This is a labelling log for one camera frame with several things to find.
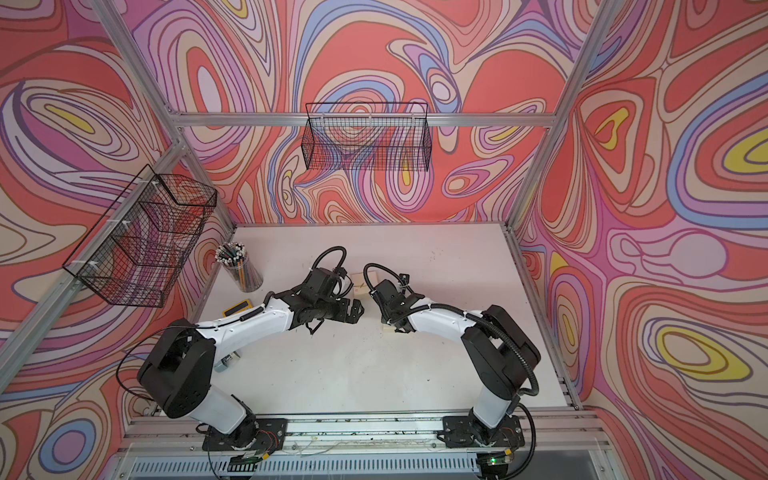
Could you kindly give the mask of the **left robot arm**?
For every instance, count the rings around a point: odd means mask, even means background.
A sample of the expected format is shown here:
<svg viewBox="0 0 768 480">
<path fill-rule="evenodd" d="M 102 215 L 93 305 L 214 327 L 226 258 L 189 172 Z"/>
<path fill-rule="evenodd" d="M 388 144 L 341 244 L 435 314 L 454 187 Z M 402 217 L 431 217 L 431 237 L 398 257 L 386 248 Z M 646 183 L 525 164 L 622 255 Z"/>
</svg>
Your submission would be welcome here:
<svg viewBox="0 0 768 480">
<path fill-rule="evenodd" d="M 255 415 L 213 385 L 214 366 L 250 344 L 314 321 L 357 323 L 364 308 L 346 296 L 341 283 L 341 273 L 315 267 L 299 285 L 241 313 L 196 325 L 175 321 L 144 360 L 139 384 L 167 417 L 192 418 L 242 448 L 257 435 Z"/>
</svg>

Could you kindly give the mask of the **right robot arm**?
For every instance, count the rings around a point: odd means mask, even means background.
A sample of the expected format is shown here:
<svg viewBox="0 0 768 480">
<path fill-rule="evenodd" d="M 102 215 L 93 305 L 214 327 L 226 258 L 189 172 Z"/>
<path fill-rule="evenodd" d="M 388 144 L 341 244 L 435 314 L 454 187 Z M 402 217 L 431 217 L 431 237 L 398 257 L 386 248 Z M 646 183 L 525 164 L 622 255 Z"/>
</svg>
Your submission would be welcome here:
<svg viewBox="0 0 768 480">
<path fill-rule="evenodd" d="M 520 418 L 523 396 L 539 394 L 535 368 L 541 354 L 506 310 L 492 305 L 465 311 L 397 287 L 389 280 L 372 288 L 382 322 L 400 333 L 428 333 L 463 345 L 482 383 L 478 400 L 463 416 L 445 416 L 436 437 L 448 448 L 525 445 Z"/>
</svg>

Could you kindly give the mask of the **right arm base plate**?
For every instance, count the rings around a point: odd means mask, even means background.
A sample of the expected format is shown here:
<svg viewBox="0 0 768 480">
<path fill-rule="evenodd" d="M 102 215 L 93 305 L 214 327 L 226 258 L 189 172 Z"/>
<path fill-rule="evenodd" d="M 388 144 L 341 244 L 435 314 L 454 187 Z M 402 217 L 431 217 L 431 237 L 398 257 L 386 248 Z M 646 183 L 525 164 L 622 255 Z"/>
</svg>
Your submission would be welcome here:
<svg viewBox="0 0 768 480">
<path fill-rule="evenodd" d="M 448 448 L 500 448 L 515 451 L 526 444 L 517 416 L 505 415 L 496 427 L 488 427 L 472 415 L 445 416 L 436 438 Z"/>
</svg>

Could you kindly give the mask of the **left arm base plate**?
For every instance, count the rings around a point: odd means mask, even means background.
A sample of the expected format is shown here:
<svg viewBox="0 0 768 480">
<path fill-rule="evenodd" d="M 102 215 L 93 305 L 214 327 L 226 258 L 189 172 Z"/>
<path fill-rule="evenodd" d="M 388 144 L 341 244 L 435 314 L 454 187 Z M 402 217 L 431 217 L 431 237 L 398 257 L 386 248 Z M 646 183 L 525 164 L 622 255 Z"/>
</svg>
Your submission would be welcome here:
<svg viewBox="0 0 768 480">
<path fill-rule="evenodd" d="M 230 434 L 212 429 L 203 440 L 206 452 L 256 451 L 273 453 L 281 450 L 287 434 L 287 418 L 247 417 Z"/>
</svg>

